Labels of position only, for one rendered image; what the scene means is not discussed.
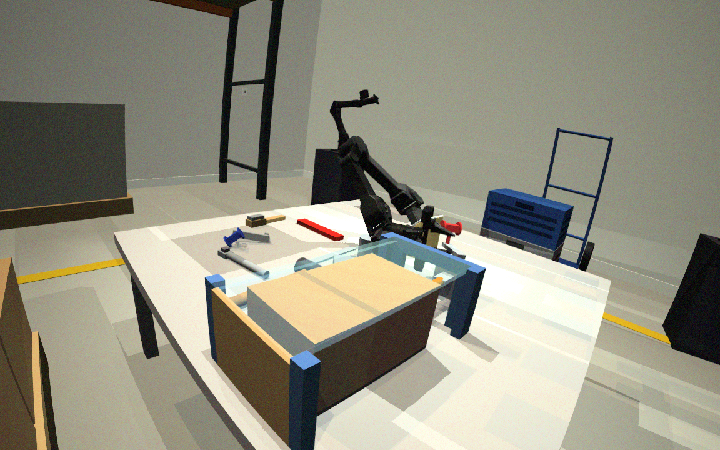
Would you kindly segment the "clear-panelled cubby with blue corner posts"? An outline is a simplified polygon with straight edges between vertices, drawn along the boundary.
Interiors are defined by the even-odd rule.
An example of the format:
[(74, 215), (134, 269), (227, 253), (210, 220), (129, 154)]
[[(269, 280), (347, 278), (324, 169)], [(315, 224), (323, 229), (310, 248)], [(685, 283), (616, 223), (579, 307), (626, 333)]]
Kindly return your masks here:
[(291, 450), (468, 328), (482, 270), (381, 234), (317, 258), (205, 277), (211, 357)]

